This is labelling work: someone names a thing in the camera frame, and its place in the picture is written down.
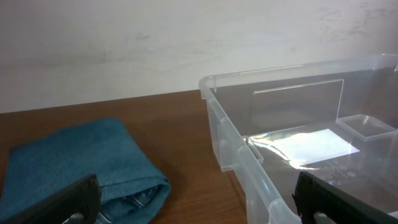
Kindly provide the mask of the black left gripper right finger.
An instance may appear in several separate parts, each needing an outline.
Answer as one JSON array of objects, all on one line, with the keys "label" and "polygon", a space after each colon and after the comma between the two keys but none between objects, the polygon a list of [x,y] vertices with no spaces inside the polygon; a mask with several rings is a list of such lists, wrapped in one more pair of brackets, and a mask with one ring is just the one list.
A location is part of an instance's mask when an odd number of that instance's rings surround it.
[{"label": "black left gripper right finger", "polygon": [[324,180],[300,172],[292,198],[303,224],[397,224],[397,218],[384,213]]}]

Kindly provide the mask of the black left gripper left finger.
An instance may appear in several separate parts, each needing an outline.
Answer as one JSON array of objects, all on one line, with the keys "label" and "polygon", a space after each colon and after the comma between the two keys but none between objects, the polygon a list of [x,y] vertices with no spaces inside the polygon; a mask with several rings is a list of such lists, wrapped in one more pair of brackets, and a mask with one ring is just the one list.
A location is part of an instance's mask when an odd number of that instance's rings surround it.
[{"label": "black left gripper left finger", "polygon": [[94,174],[74,182],[2,224],[94,224],[101,207],[101,190]]}]

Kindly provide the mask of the blue denim jeans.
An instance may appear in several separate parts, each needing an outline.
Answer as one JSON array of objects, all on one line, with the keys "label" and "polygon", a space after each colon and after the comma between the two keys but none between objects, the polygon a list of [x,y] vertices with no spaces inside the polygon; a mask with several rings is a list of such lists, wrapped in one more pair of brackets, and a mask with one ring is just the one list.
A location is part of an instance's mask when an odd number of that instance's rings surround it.
[{"label": "blue denim jeans", "polygon": [[96,223],[149,223],[170,194],[169,180],[114,118],[61,129],[14,148],[1,197],[1,220],[66,186],[96,175],[101,208]]}]

